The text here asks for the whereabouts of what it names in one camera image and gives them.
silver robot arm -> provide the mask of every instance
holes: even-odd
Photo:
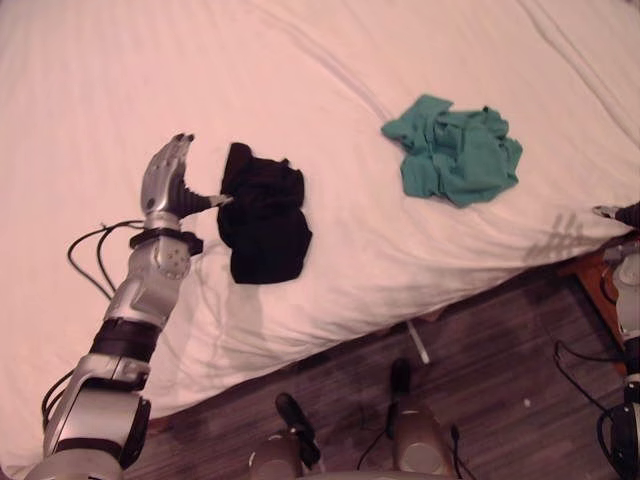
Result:
[[[131,239],[127,277],[46,426],[44,460],[27,480],[122,479],[140,455],[151,404],[137,392],[190,258],[202,252],[202,241],[182,232],[180,219],[231,200],[186,188],[192,141],[193,135],[176,135],[147,167],[140,199],[145,229]]]

green cloth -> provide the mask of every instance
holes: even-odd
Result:
[[[446,197],[458,207],[489,201],[518,183],[522,146],[507,138],[509,124],[495,110],[450,112],[451,105],[423,95],[382,127],[407,152],[401,167],[404,192]]]

mattress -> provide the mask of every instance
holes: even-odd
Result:
[[[205,248],[151,362],[156,417],[625,233],[590,208],[640,194],[637,45],[621,0],[3,0],[3,470],[38,461],[42,395],[106,308],[68,244],[140,217],[145,166],[173,134],[196,135],[201,193],[231,142],[288,158],[314,237],[298,279],[238,285],[216,212],[184,221]],[[499,110],[520,183],[464,209],[405,196],[380,127],[422,93]],[[127,235],[105,249],[120,280]]]

black cable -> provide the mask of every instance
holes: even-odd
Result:
[[[460,431],[458,430],[458,442],[460,441]],[[454,440],[454,445],[453,447],[451,447],[450,445],[447,445],[447,448],[449,449],[449,451],[451,452],[451,454],[453,455],[453,462],[454,462],[454,468],[455,468],[455,463],[456,463],[456,457],[457,457],[457,462],[458,465],[462,467],[462,469],[467,472],[467,475],[469,475],[470,478],[472,478],[473,480],[478,480],[476,478],[476,476],[473,474],[473,472],[469,469],[469,467],[467,467],[467,465],[462,461],[462,459],[460,458],[460,455],[458,455],[456,453],[456,448],[459,449],[459,445],[456,445],[456,441]],[[458,475],[458,478],[462,478],[462,476],[460,475],[460,471],[456,468],[456,474]]]
[[[42,404],[40,405],[40,410],[42,412],[43,428],[47,428],[47,423],[49,423],[48,414],[51,412],[51,409],[53,408],[53,407],[49,408],[50,407],[49,399],[51,398],[51,395],[53,395],[53,392],[55,392],[60,385],[62,385],[67,379],[69,379],[71,375],[73,375],[73,370],[70,370],[69,372],[67,372],[60,380],[54,383],[53,386],[47,391],[47,393],[45,393],[44,397],[42,398]],[[54,401],[57,402],[59,399],[59,396],[57,398],[54,398]]]
[[[73,259],[73,251],[75,250],[75,248],[82,243],[83,241],[85,241],[87,238],[92,237],[94,235],[97,235],[99,233],[103,233],[103,232],[107,232],[109,230],[113,231],[116,228],[120,228],[120,227],[129,227],[129,228],[135,228],[135,229],[139,229],[141,227],[135,225],[135,224],[139,224],[141,223],[141,220],[125,220],[123,222],[118,222],[114,225],[109,225],[109,226],[103,226],[102,228],[100,228],[99,230],[94,230],[92,232],[89,233],[85,233],[84,235],[82,235],[81,237],[77,238],[76,240],[73,241],[73,243],[71,243],[71,245],[69,246],[68,250],[67,250],[67,259],[69,260],[69,263],[71,264],[71,266],[80,274],[82,275],[84,278],[86,278],[87,280],[89,280],[98,290],[100,290],[100,292],[108,299],[111,300],[111,294],[109,292],[107,292],[107,290],[100,285],[100,283],[98,283],[98,281],[93,278],[93,276],[91,276],[89,273],[87,273],[85,270],[83,270]],[[102,258],[100,257],[100,255],[98,255],[99,257],[99,262],[98,264],[102,264]]]
[[[460,430],[458,430],[455,424],[451,425],[451,440],[453,440],[453,468],[455,468],[458,478],[462,478],[462,474],[460,473],[460,455],[458,453]]]
[[[364,462],[364,459],[367,457],[367,455],[369,455],[371,450],[374,449],[374,447],[377,445],[377,443],[380,441],[380,439],[383,437],[385,433],[386,433],[386,429],[382,429],[382,431],[378,434],[375,440],[371,442],[371,445],[367,447],[364,453],[360,456],[360,460],[358,460],[358,465],[356,466],[356,470],[360,470],[360,467],[362,466],[362,462]]]
[[[561,346],[565,346],[565,345],[561,341],[557,341],[555,345],[554,354],[553,354],[553,361],[555,362],[556,367],[558,368],[560,373],[562,373],[564,378],[566,378],[569,381],[569,383],[571,383],[571,385],[573,385],[576,389],[578,389],[578,391],[582,393],[582,395],[584,395],[587,400],[593,403],[602,412],[608,412],[608,410],[605,407],[603,407],[600,402],[598,402],[595,398],[593,398],[589,394],[589,392],[587,392],[584,388],[582,388],[582,386],[576,380],[574,380],[573,377],[571,377],[571,375],[569,375],[569,373],[567,373],[567,371],[564,368],[562,368],[562,365],[560,365],[560,351],[559,351]]]
[[[616,363],[616,362],[622,362],[624,361],[623,358],[608,358],[608,357],[592,357],[590,355],[585,355],[584,353],[578,353],[575,350],[573,350],[572,348],[570,348],[566,343],[564,343],[562,340],[557,340],[556,341],[556,352],[558,352],[559,348],[562,347],[565,349],[565,351],[567,351],[568,353],[570,353],[571,355],[573,355],[574,357],[578,357],[581,358],[582,360],[588,360],[590,362],[601,362],[601,363]]]
[[[610,270],[611,268],[607,267],[602,271],[602,275],[600,275],[600,292],[602,292],[602,296],[606,298],[609,303],[612,303],[613,305],[615,305],[616,301],[613,298],[611,298],[611,296],[609,295],[609,292],[607,291],[606,281],[607,281],[607,274],[609,273]]]
[[[103,231],[104,231],[104,228],[101,228],[100,230],[94,230],[93,232],[86,233],[83,236],[74,240],[73,243],[69,246],[69,249],[67,250],[67,259],[69,260],[69,263],[71,264],[71,266],[76,270],[76,272],[78,272],[84,278],[89,280],[98,290],[100,290],[100,292],[102,292],[102,294],[105,297],[107,297],[107,300],[111,300],[111,295],[109,294],[109,292],[107,292],[104,289],[104,287],[98,283],[98,281],[95,278],[93,278],[86,271],[80,268],[80,266],[73,260],[73,251],[80,243],[82,243],[87,238],[92,237],[93,235],[97,235],[98,233],[101,233]]]
[[[107,237],[109,235],[111,235],[111,233],[113,233],[117,228],[129,227],[129,228],[138,229],[138,230],[142,230],[143,229],[143,227],[135,226],[135,225],[133,225],[133,223],[134,223],[133,221],[127,220],[125,222],[116,223],[115,225],[110,225],[110,226],[106,227],[105,230],[104,230],[104,233],[100,237],[100,240],[98,240],[98,245],[96,246],[96,257],[97,257],[96,259],[98,261],[98,267],[100,267],[100,272],[102,272],[102,276],[104,277],[106,282],[109,284],[109,287],[111,288],[111,291],[113,293],[115,293],[115,291],[116,291],[116,286],[111,281],[111,277],[107,273],[107,269],[104,267],[104,263],[102,261],[102,246],[103,246],[105,240],[107,239]]]
[[[616,465],[616,462],[613,461],[613,454],[609,450],[609,448],[607,447],[607,444],[604,441],[604,431],[603,431],[602,425],[606,418],[609,418],[611,419],[611,421],[613,421],[611,417],[612,410],[613,409],[607,410],[606,412],[602,412],[602,414],[598,417],[598,423],[596,425],[596,432],[598,435],[598,444],[600,444],[600,449],[602,449],[602,453],[607,458],[607,461],[609,462],[609,465],[611,465],[611,468],[613,468],[616,471],[616,473],[620,476],[620,478],[627,478],[626,477],[627,474],[620,469],[619,465]]]
[[[98,261],[98,267],[100,267],[100,272],[102,272],[102,276],[104,277],[106,282],[109,284],[111,291],[115,293],[116,286],[111,281],[111,277],[109,277],[109,274],[107,273],[107,269],[104,268],[104,263],[102,262],[102,244],[107,239],[107,237],[111,234],[111,232],[113,232],[113,229],[105,230],[102,236],[100,237],[100,240],[98,240],[98,245],[96,246],[96,257]]]

floor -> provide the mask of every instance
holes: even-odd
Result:
[[[420,365],[403,325],[343,344],[175,415],[168,431],[148,439],[127,478],[244,478],[252,448],[282,426],[273,407],[281,391],[314,424],[326,469],[353,469],[382,428],[388,368],[399,356],[415,366],[414,391],[444,428],[458,425],[461,457],[478,480],[616,478],[597,445],[598,410],[552,360],[554,339],[581,352],[615,352],[572,277],[530,272],[416,327],[432,364]],[[620,402],[612,365],[573,358],[566,365],[602,403]],[[363,469],[388,468],[389,451],[383,438]]]

